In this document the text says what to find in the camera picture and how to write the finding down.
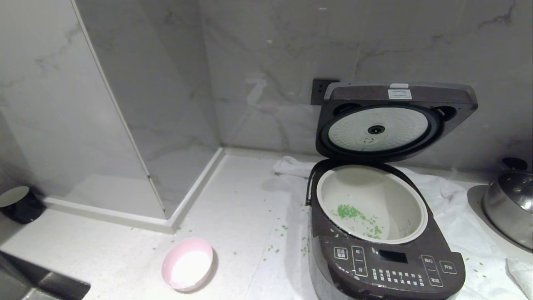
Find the control panel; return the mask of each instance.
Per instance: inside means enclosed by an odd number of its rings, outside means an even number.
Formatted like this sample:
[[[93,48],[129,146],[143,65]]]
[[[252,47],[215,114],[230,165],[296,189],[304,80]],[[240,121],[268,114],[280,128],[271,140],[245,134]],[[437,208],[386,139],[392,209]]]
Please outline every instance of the control panel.
[[[431,254],[408,256],[368,246],[331,245],[330,249],[340,269],[371,285],[400,290],[438,291],[444,288],[445,277],[457,275],[452,259],[436,260]]]

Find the open lid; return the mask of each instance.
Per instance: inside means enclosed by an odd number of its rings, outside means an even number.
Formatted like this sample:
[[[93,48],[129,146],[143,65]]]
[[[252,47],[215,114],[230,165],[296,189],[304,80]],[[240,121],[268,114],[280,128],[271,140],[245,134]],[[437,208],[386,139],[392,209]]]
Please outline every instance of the open lid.
[[[477,108],[464,85],[332,84],[317,151],[332,159],[399,161],[426,149]]]

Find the label sticker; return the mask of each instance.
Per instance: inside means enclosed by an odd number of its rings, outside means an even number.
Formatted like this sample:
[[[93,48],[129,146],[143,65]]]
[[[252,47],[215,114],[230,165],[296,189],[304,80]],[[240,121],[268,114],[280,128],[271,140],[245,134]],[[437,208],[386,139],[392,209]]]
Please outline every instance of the label sticker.
[[[411,96],[410,90],[389,90],[389,99],[404,99],[404,100],[411,100],[413,97]]]

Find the stainless steel pot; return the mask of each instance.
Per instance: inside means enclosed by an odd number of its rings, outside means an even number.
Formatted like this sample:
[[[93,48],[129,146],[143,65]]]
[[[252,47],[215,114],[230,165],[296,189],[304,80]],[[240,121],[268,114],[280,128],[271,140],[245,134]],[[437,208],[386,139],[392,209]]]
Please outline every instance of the stainless steel pot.
[[[533,251],[533,174],[519,159],[504,159],[503,171],[487,189],[482,207],[490,221],[510,239]]]

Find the pink bowl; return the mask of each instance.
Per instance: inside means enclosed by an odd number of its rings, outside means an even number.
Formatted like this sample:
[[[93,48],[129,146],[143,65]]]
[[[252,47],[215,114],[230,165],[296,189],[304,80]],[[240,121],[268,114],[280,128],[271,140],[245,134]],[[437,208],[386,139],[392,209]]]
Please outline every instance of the pink bowl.
[[[202,285],[211,271],[213,248],[199,238],[179,242],[165,257],[163,280],[177,291],[192,291]]]

